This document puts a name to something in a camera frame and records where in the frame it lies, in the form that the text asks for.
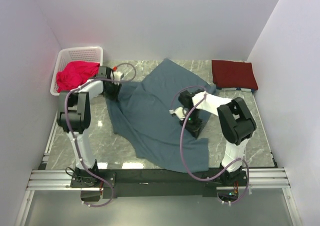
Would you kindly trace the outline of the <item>blue-grey t-shirt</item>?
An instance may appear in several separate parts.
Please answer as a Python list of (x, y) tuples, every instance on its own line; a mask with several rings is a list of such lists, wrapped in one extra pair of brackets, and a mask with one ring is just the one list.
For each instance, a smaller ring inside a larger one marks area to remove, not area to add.
[(118, 101), (106, 101), (114, 133), (132, 144), (138, 158), (163, 169), (184, 173), (182, 161), (186, 161), (193, 173), (208, 170), (208, 139), (182, 133), (179, 119), (169, 113), (180, 107), (178, 101), (171, 103), (175, 94), (189, 86), (203, 86), (211, 94), (216, 91), (215, 86), (169, 59), (141, 82), (123, 84)]

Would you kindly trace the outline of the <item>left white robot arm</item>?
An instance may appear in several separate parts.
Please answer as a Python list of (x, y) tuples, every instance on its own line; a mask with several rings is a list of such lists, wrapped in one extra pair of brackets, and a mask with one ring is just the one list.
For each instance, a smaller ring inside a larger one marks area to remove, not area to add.
[(115, 67), (101, 66), (98, 74), (71, 91), (59, 94), (57, 124), (62, 127), (71, 141), (76, 158), (76, 168), (85, 170), (82, 181), (88, 187), (96, 186), (100, 175), (93, 169), (95, 159), (89, 141), (88, 128), (91, 124), (91, 100), (104, 95), (116, 101), (122, 87), (124, 74)]

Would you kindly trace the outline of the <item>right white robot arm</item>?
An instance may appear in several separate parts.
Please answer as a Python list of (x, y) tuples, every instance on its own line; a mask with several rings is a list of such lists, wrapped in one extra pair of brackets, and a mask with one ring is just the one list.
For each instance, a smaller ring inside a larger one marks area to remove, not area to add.
[(246, 145), (256, 130), (256, 122), (245, 101), (240, 98), (222, 98), (202, 90), (181, 92), (178, 101), (181, 107), (171, 110), (179, 118), (193, 137), (197, 138), (202, 130), (201, 110), (218, 116), (220, 127), (226, 139), (226, 148), (221, 166), (225, 170), (219, 174), (222, 184), (230, 186), (237, 180), (236, 172), (241, 170)]

